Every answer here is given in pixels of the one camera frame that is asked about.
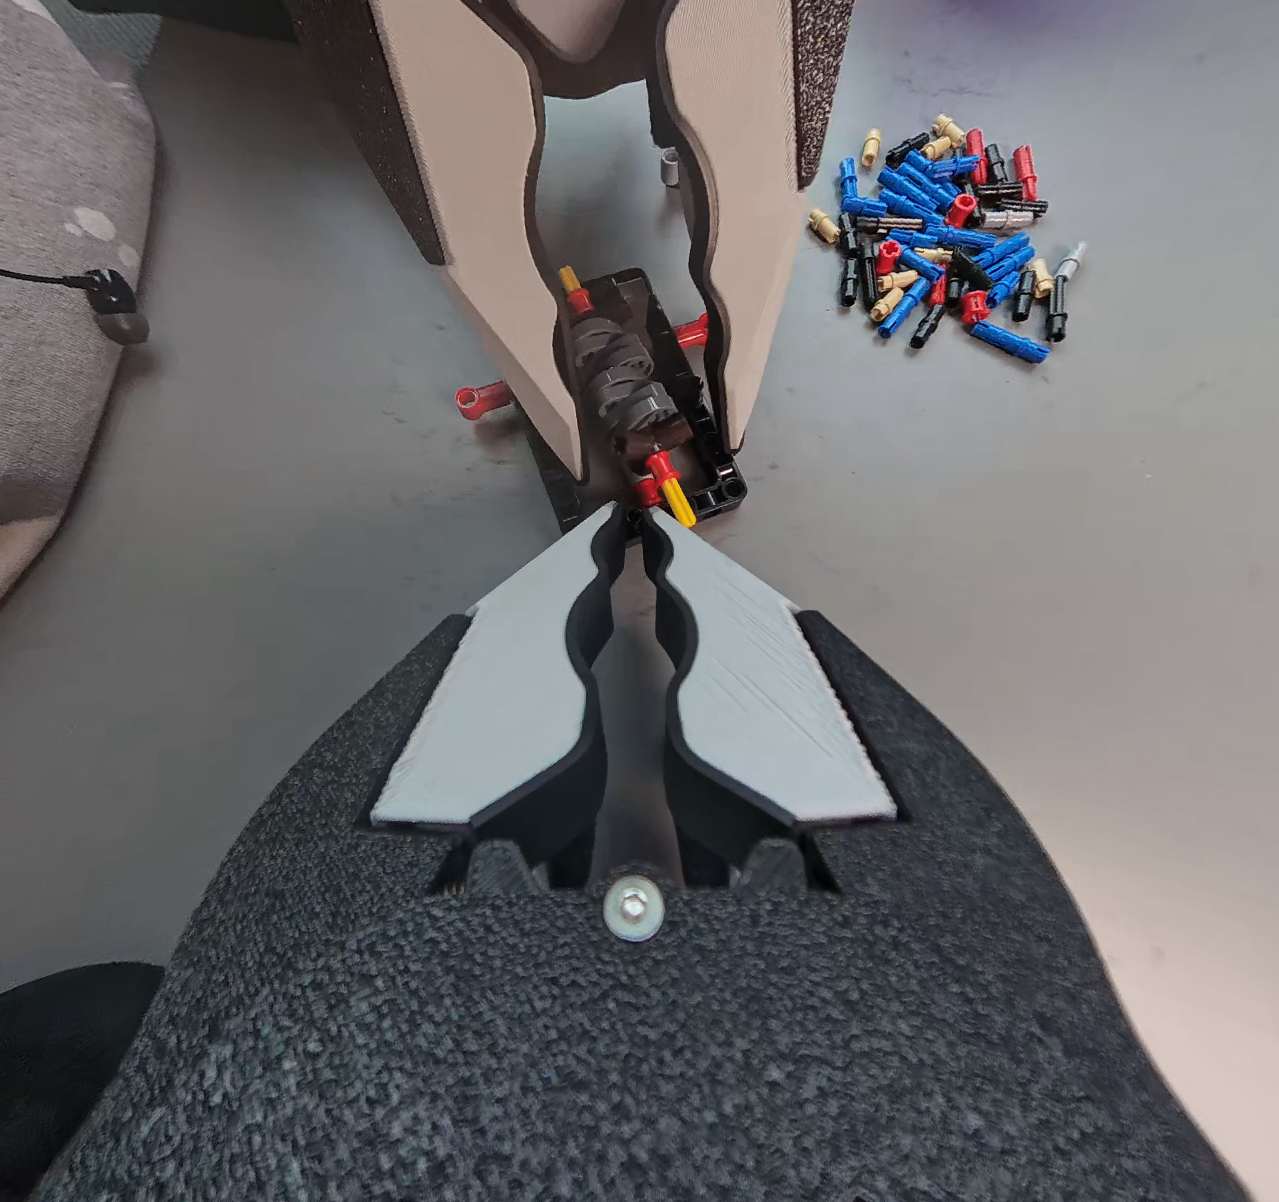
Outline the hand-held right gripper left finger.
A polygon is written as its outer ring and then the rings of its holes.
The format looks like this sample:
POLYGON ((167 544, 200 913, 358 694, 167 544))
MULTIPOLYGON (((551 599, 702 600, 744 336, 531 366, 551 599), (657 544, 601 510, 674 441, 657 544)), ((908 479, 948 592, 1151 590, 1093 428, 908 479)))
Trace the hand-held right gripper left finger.
POLYGON ((550 861, 594 827, 606 745, 594 660, 613 633, 609 501, 475 602, 370 824, 519 843, 550 861))

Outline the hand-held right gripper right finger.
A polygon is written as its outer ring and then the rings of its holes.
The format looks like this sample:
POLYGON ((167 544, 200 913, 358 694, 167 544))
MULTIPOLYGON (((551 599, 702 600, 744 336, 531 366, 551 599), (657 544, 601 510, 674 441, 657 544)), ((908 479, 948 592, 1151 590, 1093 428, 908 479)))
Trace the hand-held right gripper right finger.
POLYGON ((695 853, 746 873, 760 844, 787 841, 802 872, 813 832, 896 822, 799 605, 662 510, 645 515, 642 552, 673 665, 664 791, 695 853))

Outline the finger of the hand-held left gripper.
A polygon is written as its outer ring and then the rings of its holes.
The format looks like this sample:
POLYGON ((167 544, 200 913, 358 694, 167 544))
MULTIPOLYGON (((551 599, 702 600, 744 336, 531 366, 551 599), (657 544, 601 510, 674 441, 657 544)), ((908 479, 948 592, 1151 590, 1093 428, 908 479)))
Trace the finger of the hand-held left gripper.
POLYGON ((447 286, 536 431, 582 479, 556 359, 563 300, 534 219, 545 109, 527 54, 476 0, 370 0, 447 286))
POLYGON ((790 0, 666 0, 661 93, 691 187, 715 416, 741 448, 801 233, 790 0))

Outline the black toy frame assembly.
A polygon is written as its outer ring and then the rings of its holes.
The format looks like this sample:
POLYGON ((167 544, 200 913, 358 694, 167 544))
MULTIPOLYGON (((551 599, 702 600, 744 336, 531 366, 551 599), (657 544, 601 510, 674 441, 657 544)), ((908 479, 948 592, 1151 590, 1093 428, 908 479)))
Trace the black toy frame assembly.
POLYGON ((686 356, 707 344, 707 313, 673 325, 640 267, 580 281, 563 266, 558 278, 587 476, 572 476, 504 380, 457 389, 459 414, 480 423, 488 412, 515 409, 562 534, 616 501, 635 539, 642 510, 671 510, 671 486, 679 486, 691 525, 741 506, 746 481, 686 356))

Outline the grey desk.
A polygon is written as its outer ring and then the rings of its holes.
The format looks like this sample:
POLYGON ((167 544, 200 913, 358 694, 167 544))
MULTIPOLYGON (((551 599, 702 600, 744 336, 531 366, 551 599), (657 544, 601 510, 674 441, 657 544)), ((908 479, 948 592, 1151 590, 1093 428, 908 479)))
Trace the grey desk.
MULTIPOLYGON (((840 315, 806 230, 707 535, 999 778, 1134 1024, 1275 1198, 1275 0, 855 0, 813 199, 878 126, 1031 143, 1081 238, 1040 368, 840 315)), ((162 962, 305 747, 555 535, 495 378, 297 49, 169 21, 143 300, 3 604, 3 986, 162 962)))

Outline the pile of colourful toy pins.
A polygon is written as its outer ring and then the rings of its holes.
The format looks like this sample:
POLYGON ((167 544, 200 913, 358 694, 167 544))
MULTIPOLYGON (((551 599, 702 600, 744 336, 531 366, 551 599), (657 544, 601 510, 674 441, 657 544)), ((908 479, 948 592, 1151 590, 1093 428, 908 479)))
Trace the pile of colourful toy pins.
POLYGON ((941 112, 891 146, 871 127, 840 161, 833 209, 811 206, 806 226, 840 259, 838 310, 859 312, 878 341, 917 354, 951 324, 1040 366, 1067 337, 1088 242, 1055 252, 1036 238, 1038 189, 1029 143, 1006 153, 941 112))

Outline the black drawstring with toggle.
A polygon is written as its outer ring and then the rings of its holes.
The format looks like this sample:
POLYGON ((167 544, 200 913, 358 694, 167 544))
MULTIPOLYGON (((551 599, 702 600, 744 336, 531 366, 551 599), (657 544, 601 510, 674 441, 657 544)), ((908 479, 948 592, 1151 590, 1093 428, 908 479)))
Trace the black drawstring with toggle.
POLYGON ((82 291, 99 329, 119 346, 142 344, 150 337, 150 322, 138 308, 136 291, 118 269, 94 267, 75 274, 44 276, 2 267, 2 278, 82 291))

